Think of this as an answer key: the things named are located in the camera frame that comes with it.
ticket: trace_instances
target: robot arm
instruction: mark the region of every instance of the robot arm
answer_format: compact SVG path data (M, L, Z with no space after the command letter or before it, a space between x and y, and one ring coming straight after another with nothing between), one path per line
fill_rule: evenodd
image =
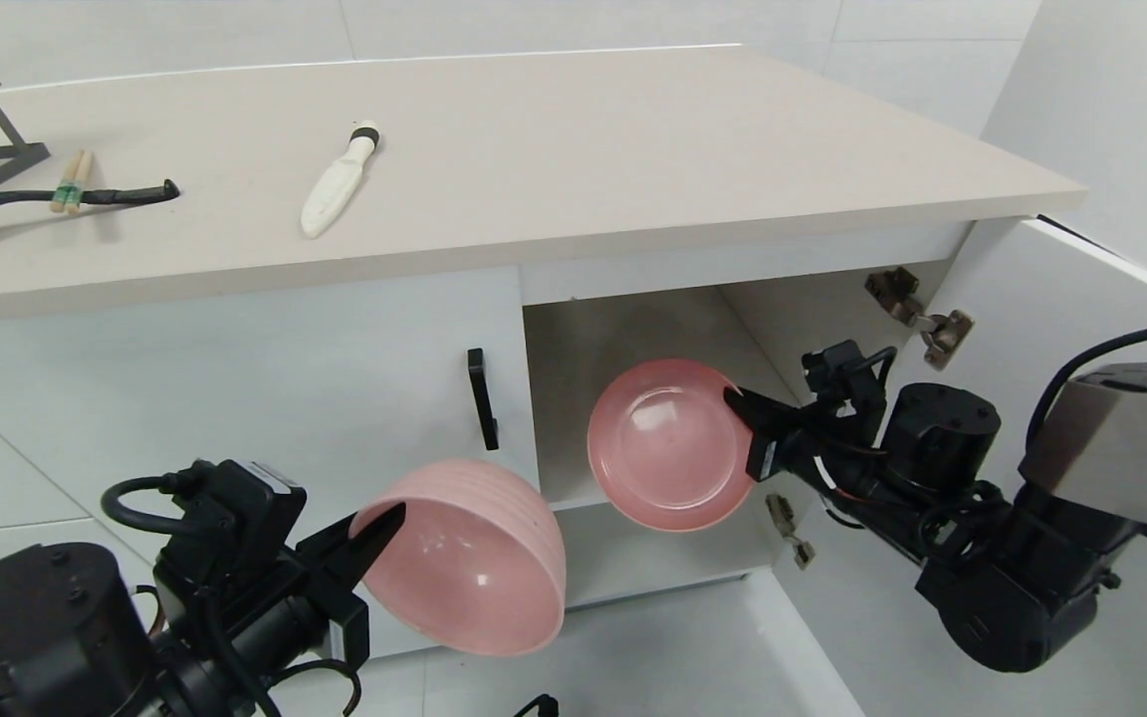
M119 502L161 490L182 517L148 516ZM115 521L171 539L154 575L167 630L147 634L114 554L91 544L33 546L0 560L0 714L210 717L279 714L267 688L342 628L344 660L322 660L353 680L369 657L368 613L353 594L400 530L404 504L350 539L351 516L283 545L305 491L256 463L213 466L115 485L102 507Z
M1011 501L976 480L1000 416L969 391L905 387L873 445L894 350L865 358L848 341L804 356L817 399L802 408L746 389L728 389L725 403L755 436L752 477L790 471L804 480L833 517L923 567L915 590L970 657L1028 672L1086 630L1100 590L1121 585L1116 558L1136 536L1147 537L1147 364L1069 380L1141 341L1147 329L1061 368L1035 410L1020 468L1025 484Z

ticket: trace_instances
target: black cord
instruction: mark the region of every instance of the black cord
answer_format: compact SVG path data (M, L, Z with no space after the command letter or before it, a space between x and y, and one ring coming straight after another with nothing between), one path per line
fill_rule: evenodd
M205 525L194 521L181 521L179 517L154 516L154 514L141 513L139 509L127 508L123 505L124 494L136 493L140 490L164 490L164 493L173 493L174 482L171 476L151 476L146 478L132 478L119 482L110 486L101 494L100 507L106 516L116 523L122 523L138 531L149 533L161 533L169 536L188 536L195 539L220 539L227 533L218 525Z
M524 706L522 711L515 714L515 717L524 717L525 714L532 712L536 707L538 708L538 717L560 717L561 706L549 694L538 695L532 702Z
M1061 388L1063 388L1066 382L1069 381L1069 377L1074 375L1074 372L1077 372L1084 364L1100 359L1101 356L1106 353L1124 349L1124 346L1144 343L1146 341L1147 329L1132 332L1123 336L1116 336L1116 338L1092 345L1091 349L1075 356L1068 364L1062 366L1060 371L1052 376L1052 382L1048 382L1047 388L1043 390L1043 396L1038 399L1038 404L1033 407L1033 414L1030 416L1030 427L1024 431L1024 447L1031 449L1033 445L1035 436L1038 436L1038 430L1041 430L1043 422L1046 421L1047 418L1047 412L1052 411L1052 404L1055 403L1055 398L1060 395Z
M865 525L849 521L846 517L838 516L838 513L834 513L833 509L829 509L829 505L825 505L824 509L826 511L826 514L829 516L829 519L832 519L832 521L835 521L840 525L843 525L845 528L851 528L851 530L855 531L865 530Z
M810 436L816 437L816 439L821 441L827 445L833 445L835 449L846 450L849 453L856 453L858 455L887 455L887 450L882 449L867 449L865 445L856 445L855 443L848 443L846 441L837 439L826 432L825 428L816 426L811 421L801 421L803 423L804 430L809 431Z
M153 636L158 634L158 632L162 630L163 624L165 623L165 617L167 617L165 616L165 613L163 613L162 610L162 598L158 594L158 589L156 589L156 586L154 585L135 585L135 594L154 595L154 600L156 602L156 606L158 607L158 609L156 609L156 613L154 615L154 625L149 628L149 637L151 638Z
M0 206L15 201L50 201L55 192L18 190L0 192ZM142 208L156 204L158 201L170 201L179 196L179 187L171 180L164 180L162 186L150 186L146 189L93 189L84 192L81 204L123 205L123 208Z
M924 556L939 560L939 562L944 562L947 566L961 566L961 563L968 562L970 558L978 555L985 548L988 541L986 544L969 545L963 553L951 555L942 553L941 546L937 545L937 541L929 539L928 537L930 528L941 522L943 517L947 519L947 521L960 523L961 517L966 516L966 514L1007 507L1006 501L1002 500L1000 491L992 485L974 485L970 488L967 496L968 498L960 500L933 505L931 508L924 509L924 512L920 514L919 521L915 522L914 525L914 537L915 540L919 541L919 550L923 551Z
M214 649L214 661L223 664L229 676L237 680L237 685L241 685L248 697L255 700L256 707L264 712L264 717L282 717L281 709L278 709L273 699L268 697L268 691L264 689L264 685L260 685L259 677L251 673L241 654L237 654L233 644L228 641L228 636L224 634L224 623L219 618L219 605L216 602L214 590L211 590L210 586L203 590L205 592L201 598L203 622L206 624L206 631L210 636L210 647Z
M281 672L273 676L273 681L270 683L270 688L274 688L276 685L282 684L286 680L290 680L294 676L299 676L310 670L331 670L334 672L341 673L341 676L348 677L351 680L351 699L348 700L348 704L343 708L343 717L350 717L357 709L357 704L360 702L360 677L357 676L356 670L348 668L348 663L343 660L313 660L311 662L304 662L301 664L295 664L295 667L287 668Z
M826 511L826 514L829 516L829 519L832 519L832 521L835 521L836 523L838 523L840 525L843 525L845 528L851 528L851 530L855 530L855 531L864 531L865 530L865 525L863 525L860 523L857 523L857 522L849 521L846 517L841 516L841 514L838 514L837 512L834 512L834 509L832 509L832 507L829 507L829 501L826 500L826 496L825 494L819 493L817 496L820 498L820 507L822 507L822 509Z

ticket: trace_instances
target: cabinet door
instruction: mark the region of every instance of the cabinet door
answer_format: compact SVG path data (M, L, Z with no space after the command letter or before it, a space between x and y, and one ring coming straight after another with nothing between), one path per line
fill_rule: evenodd
M484 446L469 349L483 350L498 450ZM163 538L115 525L101 493L200 457L260 460L304 485L291 540L438 459L492 460L537 486L517 272L0 321L0 435L147 560ZM127 502L177 513L159 494ZM376 650L396 650L385 630L397 647L426 645L373 607Z
M992 400L1002 428L980 477L1011 498L1038 396L1079 351L1147 327L1147 272L1051 224L981 223L930 305L952 309L976 321L959 353L936 372L911 340L889 400L914 381ZM1147 344L1101 364L1119 359L1147 359ZM953 645L914 591L919 568L891 547L816 511L801 535L819 556L806 571L779 566L779 578L867 714L1147 714L1147 540L1119 559L1123 586L1101 594L1092 626L1037 671L1002 676Z

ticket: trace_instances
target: countertop edge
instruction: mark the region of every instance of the countertop edge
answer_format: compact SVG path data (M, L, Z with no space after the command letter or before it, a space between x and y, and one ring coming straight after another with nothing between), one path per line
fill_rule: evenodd
M518 266L538 262L625 257L632 254L710 248L720 244L768 244L773 241L832 235L838 232L1033 216L1078 208L1084 198L1086 189L1077 187L1077 189L998 196L998 198L871 208L856 212L700 224L700 226L625 231L592 236L552 237L513 242L513 244L463 246L463 248L436 251L387 254L376 257L270 265L270 267L267 265L220 268L210 272L49 287L0 294L0 321L50 313L87 312L116 305L210 298L210 296L250 294L259 290L295 290L311 286L387 280L387 278L505 267L505 265ZM713 231L719 232L719 241L711 241ZM819 250L843 249L836 242L832 242L829 246L820 244Z

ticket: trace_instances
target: white knife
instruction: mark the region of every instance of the white knife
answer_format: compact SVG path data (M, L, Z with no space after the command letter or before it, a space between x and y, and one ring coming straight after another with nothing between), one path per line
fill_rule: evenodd
M374 123L362 123L351 131L348 150L338 157L318 180L309 200L304 203L304 213L299 215L299 226L309 239L315 239L327 231L338 215L346 208L348 200L360 186L360 178L366 171L366 159L379 147L379 131Z

